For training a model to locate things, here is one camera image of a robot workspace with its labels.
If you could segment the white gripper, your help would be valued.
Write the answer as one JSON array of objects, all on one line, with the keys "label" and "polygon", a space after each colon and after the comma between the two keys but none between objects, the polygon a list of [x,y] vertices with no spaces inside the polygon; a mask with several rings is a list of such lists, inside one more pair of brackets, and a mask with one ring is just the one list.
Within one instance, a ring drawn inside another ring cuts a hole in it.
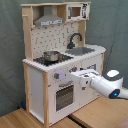
[{"label": "white gripper", "polygon": [[99,76],[99,73],[94,69],[80,70],[70,73],[70,78],[82,87],[91,87],[92,80]]}]

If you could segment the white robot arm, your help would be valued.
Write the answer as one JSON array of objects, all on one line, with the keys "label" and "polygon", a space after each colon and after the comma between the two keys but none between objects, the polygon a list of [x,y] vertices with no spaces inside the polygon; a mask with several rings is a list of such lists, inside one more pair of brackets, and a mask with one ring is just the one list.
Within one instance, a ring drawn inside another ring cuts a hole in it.
[{"label": "white robot arm", "polygon": [[70,73],[71,80],[82,87],[91,87],[109,99],[128,100],[128,89],[123,89],[123,76],[117,70],[110,70],[100,75],[94,69],[80,70]]}]

